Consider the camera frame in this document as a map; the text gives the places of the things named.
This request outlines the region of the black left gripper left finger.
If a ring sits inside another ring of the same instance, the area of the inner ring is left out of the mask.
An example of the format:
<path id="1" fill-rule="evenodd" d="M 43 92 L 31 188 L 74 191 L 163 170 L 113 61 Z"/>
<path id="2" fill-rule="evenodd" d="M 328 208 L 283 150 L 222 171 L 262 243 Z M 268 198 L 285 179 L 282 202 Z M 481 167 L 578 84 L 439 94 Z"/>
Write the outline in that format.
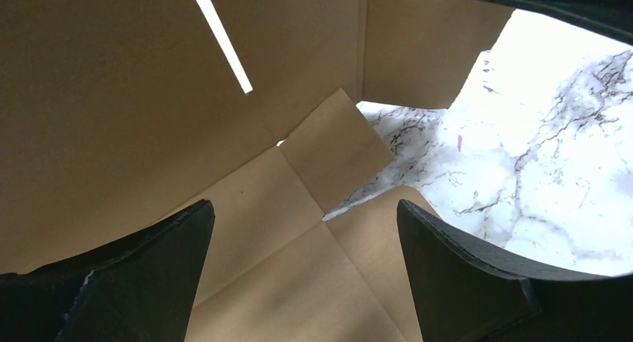
<path id="1" fill-rule="evenodd" d="M 30 273 L 1 276 L 3 341 L 183 341 L 215 213 L 206 199 Z"/>

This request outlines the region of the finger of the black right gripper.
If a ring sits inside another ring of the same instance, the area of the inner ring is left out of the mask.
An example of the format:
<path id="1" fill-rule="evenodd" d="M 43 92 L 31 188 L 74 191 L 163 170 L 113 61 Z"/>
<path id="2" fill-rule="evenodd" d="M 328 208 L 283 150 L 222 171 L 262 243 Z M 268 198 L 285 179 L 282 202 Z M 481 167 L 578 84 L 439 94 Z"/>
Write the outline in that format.
<path id="1" fill-rule="evenodd" d="M 540 13 L 632 44 L 632 0 L 477 0 Z"/>

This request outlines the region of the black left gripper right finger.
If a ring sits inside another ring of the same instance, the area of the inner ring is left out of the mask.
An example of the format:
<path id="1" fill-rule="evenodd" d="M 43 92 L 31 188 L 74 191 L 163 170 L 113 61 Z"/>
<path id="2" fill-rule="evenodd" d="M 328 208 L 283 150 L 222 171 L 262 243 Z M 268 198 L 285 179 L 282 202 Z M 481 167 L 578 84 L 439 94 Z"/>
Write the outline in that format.
<path id="1" fill-rule="evenodd" d="M 531 260 L 462 231 L 409 200 L 397 207 L 424 341 L 630 341 L 632 276 Z"/>

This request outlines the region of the brown cardboard box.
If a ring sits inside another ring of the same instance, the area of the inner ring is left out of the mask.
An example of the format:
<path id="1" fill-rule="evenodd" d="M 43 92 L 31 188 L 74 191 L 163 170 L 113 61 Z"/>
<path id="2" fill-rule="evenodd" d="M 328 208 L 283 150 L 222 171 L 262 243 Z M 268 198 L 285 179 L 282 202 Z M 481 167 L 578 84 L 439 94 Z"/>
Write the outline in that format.
<path id="1" fill-rule="evenodd" d="M 420 341 L 400 187 L 360 101 L 447 108 L 512 14 L 475 0 L 1 0 L 1 276 L 206 199 L 183 341 Z"/>

